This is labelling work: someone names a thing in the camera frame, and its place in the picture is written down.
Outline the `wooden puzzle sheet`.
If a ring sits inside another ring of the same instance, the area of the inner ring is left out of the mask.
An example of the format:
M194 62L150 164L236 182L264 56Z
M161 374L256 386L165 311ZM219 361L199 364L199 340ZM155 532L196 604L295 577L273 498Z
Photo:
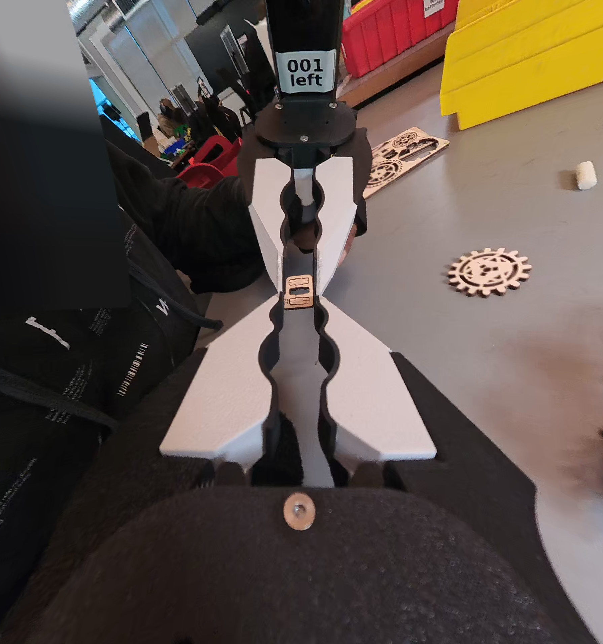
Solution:
M450 141L412 127L372 149L369 181L363 192L367 200L402 178L428 159L446 150Z

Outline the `person's black printed hoodie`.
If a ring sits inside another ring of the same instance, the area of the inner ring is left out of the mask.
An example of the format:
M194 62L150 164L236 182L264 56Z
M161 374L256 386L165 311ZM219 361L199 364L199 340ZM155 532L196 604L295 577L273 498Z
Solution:
M0 623L105 440L194 349L205 318L119 210L129 305L0 318Z

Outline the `red plastic stool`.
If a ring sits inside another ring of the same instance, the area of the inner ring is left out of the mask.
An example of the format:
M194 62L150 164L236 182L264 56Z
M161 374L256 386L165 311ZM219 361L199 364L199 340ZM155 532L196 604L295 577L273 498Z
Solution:
M238 155L242 139L230 142L221 135L211 136L188 159L178 178L189 188L209 189L224 178L238 176Z

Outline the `yellow plastic bin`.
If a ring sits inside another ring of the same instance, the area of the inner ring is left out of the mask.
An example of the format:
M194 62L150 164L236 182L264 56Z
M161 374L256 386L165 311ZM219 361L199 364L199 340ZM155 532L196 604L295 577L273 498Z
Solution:
M603 83L603 1L460 1L442 116L465 130Z

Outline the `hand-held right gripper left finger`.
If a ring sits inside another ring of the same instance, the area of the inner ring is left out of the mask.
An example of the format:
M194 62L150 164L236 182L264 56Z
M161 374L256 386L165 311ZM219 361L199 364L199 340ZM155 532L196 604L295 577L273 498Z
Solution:
M273 296L203 350L160 445L170 457L236 463L251 470L280 439L278 388L283 296Z

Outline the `person's left hand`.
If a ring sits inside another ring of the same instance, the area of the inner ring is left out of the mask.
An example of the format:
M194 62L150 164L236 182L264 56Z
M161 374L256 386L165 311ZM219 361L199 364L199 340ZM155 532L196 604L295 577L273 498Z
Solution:
M317 242L318 227L315 221L302 225L291 237L295 246L304 254L313 254Z

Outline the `small wooden connector piece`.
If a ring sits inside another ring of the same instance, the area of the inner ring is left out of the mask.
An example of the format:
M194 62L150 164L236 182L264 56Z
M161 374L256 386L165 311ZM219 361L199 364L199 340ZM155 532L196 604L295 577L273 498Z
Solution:
M313 276L310 274L304 274L286 278L283 302L284 310L313 308Z

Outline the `flat wooden gear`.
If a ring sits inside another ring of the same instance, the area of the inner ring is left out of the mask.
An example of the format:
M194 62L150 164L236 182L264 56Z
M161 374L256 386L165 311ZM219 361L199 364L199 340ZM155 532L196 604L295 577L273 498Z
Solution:
M447 283L466 296L488 298L517 290L530 278L529 259L505 248L471 251L451 263Z

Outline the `red plastic bin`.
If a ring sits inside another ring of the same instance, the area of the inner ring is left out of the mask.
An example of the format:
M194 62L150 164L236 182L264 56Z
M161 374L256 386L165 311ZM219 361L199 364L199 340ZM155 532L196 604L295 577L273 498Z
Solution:
M457 17L458 1L361 1L344 20L341 53L360 78L417 45Z

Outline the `person's left forearm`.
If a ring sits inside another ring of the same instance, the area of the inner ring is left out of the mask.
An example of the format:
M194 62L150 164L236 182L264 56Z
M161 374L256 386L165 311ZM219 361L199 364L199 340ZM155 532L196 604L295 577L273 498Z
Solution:
M105 141L122 210L194 294L236 292L265 272L249 207L238 177L211 189L178 178L157 179L150 169Z

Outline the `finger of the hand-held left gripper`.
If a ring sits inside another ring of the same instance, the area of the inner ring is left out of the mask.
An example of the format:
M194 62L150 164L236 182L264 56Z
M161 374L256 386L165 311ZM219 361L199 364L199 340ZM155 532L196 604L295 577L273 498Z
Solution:
M315 168L322 202L314 250L314 287L321 296L333 278L351 233L357 209L352 157L331 157Z
M283 258L287 214L282 197L292 186L292 169L277 158L256 161L250 218L265 268L277 292L283 291Z

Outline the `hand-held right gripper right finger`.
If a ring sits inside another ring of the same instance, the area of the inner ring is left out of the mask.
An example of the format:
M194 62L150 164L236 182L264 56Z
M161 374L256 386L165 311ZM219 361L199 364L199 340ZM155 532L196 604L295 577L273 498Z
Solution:
M315 301L321 385L318 436L337 475L366 463L430 461L436 446L402 377L403 355L326 297Z

